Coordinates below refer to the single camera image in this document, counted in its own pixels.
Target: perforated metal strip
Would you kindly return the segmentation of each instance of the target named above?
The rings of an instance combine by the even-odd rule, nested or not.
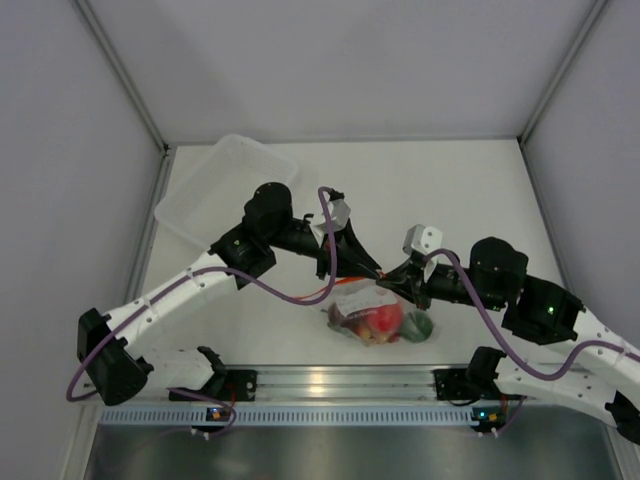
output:
[[[104,425],[212,426],[208,407],[122,406],[105,408]],[[265,407],[237,406],[238,426],[455,426],[477,425],[470,407]]]

